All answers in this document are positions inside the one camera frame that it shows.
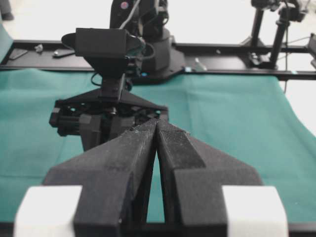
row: black metal bar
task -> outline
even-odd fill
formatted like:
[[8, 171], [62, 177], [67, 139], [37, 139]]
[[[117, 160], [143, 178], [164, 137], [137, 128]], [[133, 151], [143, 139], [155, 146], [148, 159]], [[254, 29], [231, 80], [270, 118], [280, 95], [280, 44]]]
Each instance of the black metal bar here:
[[264, 14], [263, 10], [261, 10], [259, 8], [256, 10], [255, 20], [253, 22], [253, 28], [252, 28], [252, 33], [251, 33], [251, 43], [250, 43], [251, 46], [258, 45], [259, 33], [260, 33], [261, 24], [262, 24], [263, 14]]
[[187, 74], [197, 74], [197, 75], [207, 75], [207, 74], [217, 74], [217, 75], [245, 75], [245, 76], [274, 76], [281, 81], [288, 80], [316, 80], [315, 72], [305, 72], [305, 71], [276, 71], [276, 70], [208, 70], [206, 72], [194, 72]]
[[[258, 54], [270, 53], [273, 46], [267, 45], [265, 47], [249, 47], [240, 44], [194, 44], [194, 43], [177, 43], [176, 49], [185, 54], [247, 54], [254, 52]], [[281, 47], [283, 53], [309, 53], [305, 46], [285, 46]]]
[[275, 41], [274, 41], [273, 48], [271, 51], [271, 56], [270, 56], [270, 63], [273, 67], [275, 67], [277, 64], [277, 59], [281, 52], [284, 34], [286, 31], [287, 25], [289, 23], [286, 21], [279, 20], [276, 22], [276, 24], [277, 24], [276, 37], [275, 37]]

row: metal frame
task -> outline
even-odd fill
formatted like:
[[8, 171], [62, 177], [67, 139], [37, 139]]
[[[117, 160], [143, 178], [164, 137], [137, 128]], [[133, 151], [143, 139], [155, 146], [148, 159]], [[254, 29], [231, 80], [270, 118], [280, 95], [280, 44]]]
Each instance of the metal frame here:
[[[15, 69], [25, 69], [29, 68], [25, 66], [7, 66], [6, 62], [8, 61], [8, 57], [15, 47], [26, 47], [33, 48], [34, 45], [42, 43], [44, 47], [47, 48], [49, 52], [53, 52], [57, 48], [63, 48], [61, 42], [59, 41], [38, 41], [38, 40], [15, 40], [11, 49], [9, 50], [7, 56], [0, 64], [0, 70], [15, 70]], [[275, 76], [281, 81], [287, 81], [291, 79], [295, 80], [316, 80], [316, 72], [315, 71], [280, 71], [277, 69], [257, 69], [252, 67], [249, 64], [248, 54], [250, 52], [254, 52], [257, 54], [268, 54], [272, 45], [267, 46], [241, 46], [240, 44], [191, 44], [191, 43], [173, 43], [174, 49], [184, 53], [185, 60], [188, 67], [193, 67], [193, 62], [195, 58], [205, 58], [211, 63], [206, 64], [208, 70], [204, 72], [185, 72], [180, 71], [175, 74], [219, 74], [219, 75], [252, 75], [252, 76]], [[305, 46], [289, 46], [286, 48], [283, 46], [281, 48], [281, 52], [283, 53], [309, 53], [307, 47]], [[37, 68], [41, 70], [49, 70], [49, 71], [74, 71], [74, 72], [92, 72], [93, 69], [84, 61], [78, 63], [77, 65], [67, 66], [68, 60], [71, 58], [64, 58], [59, 60], [66, 60], [66, 66], [59, 67], [55, 66], [54, 60], [51, 60], [48, 66], [38, 66], [36, 63], [38, 62], [36, 58], [34, 58], [34, 54], [32, 55], [24, 55], [24, 60], [30, 61], [30, 65], [33, 63], [32, 68]], [[146, 78], [138, 78], [134, 79], [135, 84], [155, 84], [162, 83], [168, 78], [150, 78], [150, 76]]]

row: black cable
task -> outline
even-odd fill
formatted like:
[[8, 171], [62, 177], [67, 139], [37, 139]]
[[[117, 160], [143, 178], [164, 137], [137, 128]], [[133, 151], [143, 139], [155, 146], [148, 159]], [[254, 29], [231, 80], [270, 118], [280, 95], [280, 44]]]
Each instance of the black cable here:
[[94, 73], [94, 74], [92, 75], [92, 77], [91, 77], [91, 83], [94, 84], [94, 85], [96, 85], [96, 86], [101, 86], [101, 84], [95, 83], [95, 82], [93, 81], [93, 79], [94, 79], [94, 77], [95, 77], [96, 75], [98, 75], [98, 73]]
[[154, 58], [154, 57], [156, 56], [155, 47], [154, 47], [151, 43], [147, 43], [147, 42], [146, 42], [146, 45], [148, 45], [150, 48], [152, 48], [153, 53], [152, 53], [151, 55], [149, 55], [149, 56], [144, 56], [144, 57], [143, 57], [143, 60], [144, 60], [144, 61], [145, 61], [145, 60], [152, 59], [152, 58]]
[[285, 48], [286, 48], [286, 53], [285, 53], [285, 70], [287, 71], [288, 69], [288, 28], [290, 24], [290, 8], [288, 6], [287, 0], [284, 0], [285, 6], [286, 6], [286, 43], [285, 43]]

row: table surface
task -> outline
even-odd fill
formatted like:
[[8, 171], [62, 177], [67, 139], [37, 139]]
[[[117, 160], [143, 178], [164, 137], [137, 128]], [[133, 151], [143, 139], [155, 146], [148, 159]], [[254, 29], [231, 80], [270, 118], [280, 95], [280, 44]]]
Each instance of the table surface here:
[[[26, 189], [54, 165], [82, 153], [79, 137], [59, 137], [54, 101], [94, 89], [91, 73], [0, 72], [0, 221], [13, 221]], [[254, 166], [276, 186], [289, 222], [316, 221], [316, 138], [294, 115], [274, 77], [177, 76], [133, 93], [167, 105], [170, 122]], [[155, 163], [149, 221], [163, 221]]]

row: green cloth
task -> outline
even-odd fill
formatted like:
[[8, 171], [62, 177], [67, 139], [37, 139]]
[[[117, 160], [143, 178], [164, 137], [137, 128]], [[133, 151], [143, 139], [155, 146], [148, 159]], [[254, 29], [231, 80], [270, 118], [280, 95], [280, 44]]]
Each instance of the green cloth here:
[[13, 40], [5, 31], [5, 28], [2, 25], [2, 19], [0, 15], [0, 63], [6, 56], [9, 49], [11, 48], [12, 43]]
[[[82, 152], [79, 137], [48, 124], [54, 101], [95, 87], [89, 73], [0, 72], [0, 221], [13, 221], [31, 185]], [[133, 93], [167, 105], [170, 122], [252, 166], [277, 187], [289, 222], [316, 221], [316, 138], [295, 117], [274, 77], [182, 75]], [[155, 163], [149, 221], [163, 221]]]

